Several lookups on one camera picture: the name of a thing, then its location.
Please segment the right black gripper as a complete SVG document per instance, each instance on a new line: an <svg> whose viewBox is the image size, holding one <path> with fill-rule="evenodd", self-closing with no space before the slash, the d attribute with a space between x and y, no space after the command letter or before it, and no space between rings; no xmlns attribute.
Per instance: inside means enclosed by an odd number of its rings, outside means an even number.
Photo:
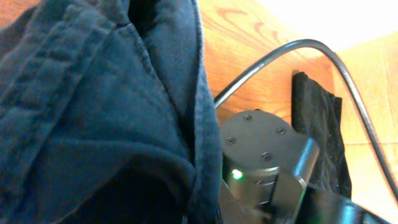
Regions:
<svg viewBox="0 0 398 224"><path fill-rule="evenodd" d="M232 115L220 136L231 195L263 220L295 223L320 153L316 141L262 110Z"/></svg>

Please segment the navy blue shorts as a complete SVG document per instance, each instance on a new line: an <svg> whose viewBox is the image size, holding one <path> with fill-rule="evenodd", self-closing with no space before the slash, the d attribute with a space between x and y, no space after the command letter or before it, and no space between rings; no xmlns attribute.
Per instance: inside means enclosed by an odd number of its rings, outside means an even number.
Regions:
<svg viewBox="0 0 398 224"><path fill-rule="evenodd" d="M1 29L2 223L213 223L198 4L42 1Z"/></svg>

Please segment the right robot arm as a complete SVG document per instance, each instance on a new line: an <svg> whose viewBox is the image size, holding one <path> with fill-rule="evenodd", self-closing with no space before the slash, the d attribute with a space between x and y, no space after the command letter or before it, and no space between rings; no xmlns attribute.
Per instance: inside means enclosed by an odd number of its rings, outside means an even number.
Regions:
<svg viewBox="0 0 398 224"><path fill-rule="evenodd" d="M384 223L338 194L310 185L317 143L261 110L221 126L219 223Z"/></svg>

